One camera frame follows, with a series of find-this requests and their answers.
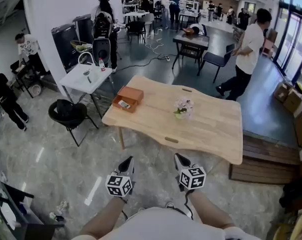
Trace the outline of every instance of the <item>loudspeaker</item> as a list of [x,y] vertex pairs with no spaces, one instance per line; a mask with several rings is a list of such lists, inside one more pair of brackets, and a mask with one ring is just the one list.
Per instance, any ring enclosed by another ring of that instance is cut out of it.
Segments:
[[93,58],[95,64],[99,65],[99,58],[102,58],[104,64],[109,62],[111,52],[111,43],[107,38],[97,38],[93,41]]
[[92,37],[93,22],[91,21],[91,15],[86,14],[80,17],[76,17],[75,19],[73,19],[73,22],[75,23],[75,27],[79,35],[79,40],[88,44],[92,44],[94,39]]
[[78,41],[75,26],[65,24],[52,29],[53,39],[59,52],[64,68],[67,70],[77,64],[79,53],[71,45],[71,41]]

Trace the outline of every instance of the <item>sneaker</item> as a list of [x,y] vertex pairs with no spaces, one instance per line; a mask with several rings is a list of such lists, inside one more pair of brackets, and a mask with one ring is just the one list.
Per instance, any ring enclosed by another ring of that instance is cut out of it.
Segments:
[[217,87],[215,87],[215,89],[219,94],[221,94],[221,96],[224,96],[224,91],[222,91],[221,86],[217,86]]
[[175,208],[174,203],[172,203],[172,202],[167,202],[166,205],[165,205],[165,208],[174,209],[174,208]]

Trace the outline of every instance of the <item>black chair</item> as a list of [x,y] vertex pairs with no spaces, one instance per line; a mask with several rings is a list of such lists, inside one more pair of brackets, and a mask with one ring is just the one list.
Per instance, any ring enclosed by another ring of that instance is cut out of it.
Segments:
[[[68,107],[68,110],[69,110],[68,116],[57,112],[57,106],[58,106],[59,102],[62,102],[64,105],[66,105]],[[72,133],[72,130],[74,130],[76,127],[78,127],[85,119],[89,119],[92,122],[92,124],[95,126],[95,128],[98,129],[97,125],[87,114],[86,106],[81,103],[73,104],[73,103],[69,102],[68,100],[58,99],[56,102],[54,102],[52,105],[50,105],[49,116],[52,120],[54,120],[66,127],[66,130],[70,132],[70,134],[73,137],[73,140],[75,141],[75,143],[78,147],[84,140],[86,134],[83,137],[83,139],[81,140],[81,142],[78,143]]]
[[132,21],[130,23],[127,23],[125,25],[126,27],[126,33],[127,33],[127,38],[128,40],[130,40],[130,37],[129,37],[129,34],[136,34],[138,36],[142,36],[143,38],[143,41],[145,43],[145,39],[144,39],[144,36],[143,36],[143,29],[145,27],[145,22],[142,22],[142,21]]
[[234,49],[235,49],[235,44],[228,45],[226,47],[226,54],[224,55],[224,57],[221,57],[221,56],[215,55],[213,53],[210,53],[210,52],[208,53],[207,52],[203,57],[203,62],[202,62],[201,67],[199,68],[199,72],[197,73],[197,76],[200,75],[200,72],[201,72],[201,70],[204,66],[204,63],[209,62],[213,65],[218,66],[217,72],[216,72],[214,80],[213,80],[213,83],[214,83],[215,80],[216,80],[217,74],[219,74],[220,67],[224,67],[227,64],[227,62],[229,61],[229,59],[231,57],[232,51]]

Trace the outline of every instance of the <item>cardboard boxes stack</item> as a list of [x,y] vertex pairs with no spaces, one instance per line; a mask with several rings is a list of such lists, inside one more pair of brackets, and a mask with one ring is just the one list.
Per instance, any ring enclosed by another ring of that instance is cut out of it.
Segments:
[[274,97],[283,103],[283,106],[294,113],[302,102],[302,94],[298,93],[289,83],[281,82],[274,91]]

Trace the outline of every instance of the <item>white shirt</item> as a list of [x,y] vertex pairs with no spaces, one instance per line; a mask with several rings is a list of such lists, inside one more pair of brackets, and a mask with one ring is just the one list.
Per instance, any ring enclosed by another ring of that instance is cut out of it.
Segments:
[[161,0],[161,4],[166,8],[170,9],[170,0]]
[[34,55],[39,51],[39,45],[37,39],[33,35],[26,34],[24,35],[24,43],[18,44],[19,55],[25,53],[27,56]]
[[[259,240],[239,228],[225,230],[191,220],[173,209],[150,208],[130,217],[101,240]],[[80,235],[73,240],[96,240]]]
[[257,63],[257,59],[259,57],[259,50],[262,47],[263,42],[263,31],[259,27],[259,25],[255,23],[248,26],[245,31],[242,46],[240,49],[242,50],[248,46],[253,50],[253,52],[246,56],[238,55],[236,58],[236,65],[244,73],[250,75],[253,73],[253,70]]

